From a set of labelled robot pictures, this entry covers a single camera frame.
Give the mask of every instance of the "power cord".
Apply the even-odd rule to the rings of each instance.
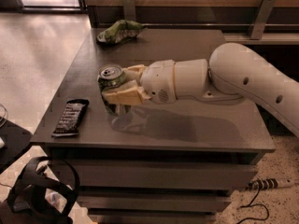
[[[253,199],[251,200],[251,202],[249,204],[247,204],[247,205],[241,205],[239,208],[252,208],[252,207],[255,207],[255,206],[261,206],[266,211],[266,217],[265,218],[246,217],[246,218],[240,220],[239,222],[237,222],[236,224],[240,224],[240,223],[242,223],[243,221],[246,221],[246,220],[261,220],[261,221],[266,221],[270,217],[269,209],[264,204],[260,204],[260,203],[252,204],[255,201],[255,199],[259,196],[260,191],[261,191],[261,189],[258,189],[258,192],[255,194],[255,196],[253,197]]]
[[[8,184],[3,184],[3,183],[0,183],[0,185],[1,185],[1,186],[8,187],[8,188],[11,188],[11,189],[12,189],[12,187],[11,187],[10,185],[8,185]]]
[[[7,119],[8,119],[8,111],[7,109],[2,105],[0,104],[0,107],[2,107],[2,109],[4,110],[4,115],[3,116],[0,116],[0,128],[3,127],[5,125],[5,123],[7,122]]]

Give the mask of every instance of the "gray table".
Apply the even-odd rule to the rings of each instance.
[[[102,65],[129,66],[172,59],[209,59],[224,43],[220,31],[146,30],[136,40],[100,46],[91,30],[55,94],[31,142],[79,172],[78,201],[105,223],[206,223],[230,203],[256,174],[255,164],[274,151],[256,105],[173,105],[132,107],[110,116],[97,73]],[[52,138],[65,103],[85,98],[90,106],[78,137]],[[71,174],[54,168],[63,181]]]

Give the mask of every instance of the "floor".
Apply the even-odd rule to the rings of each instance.
[[[90,32],[86,15],[29,15],[0,13],[0,104],[9,113],[9,120],[33,133],[57,91],[68,67]],[[289,178],[299,183],[299,140],[292,135],[275,136],[274,153],[258,164],[255,177]],[[14,185],[22,167],[34,156],[43,155],[32,147],[0,175],[0,183]],[[9,188],[0,186],[0,202]],[[240,209],[248,204],[255,191],[235,191],[232,203],[216,216],[215,224],[234,224],[246,217],[263,218],[261,206]],[[265,221],[243,223],[299,223],[299,185],[287,189],[261,191],[254,203],[263,203],[270,217]],[[87,210],[76,205],[71,217],[75,224],[92,221]]]

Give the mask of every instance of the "soda can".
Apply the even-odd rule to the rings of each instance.
[[[126,75],[120,65],[112,63],[100,68],[97,81],[100,91],[107,91],[124,84],[126,82]],[[109,104],[103,95],[102,99],[107,112],[111,115],[120,116],[126,114],[131,108],[129,105]]]

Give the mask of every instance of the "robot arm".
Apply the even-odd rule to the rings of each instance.
[[[171,104],[194,99],[209,104],[234,105],[249,98],[262,106],[299,137],[299,85],[264,58],[239,44],[227,43],[206,60],[161,61],[142,68],[126,102],[117,105]],[[109,97],[103,95],[110,104]]]

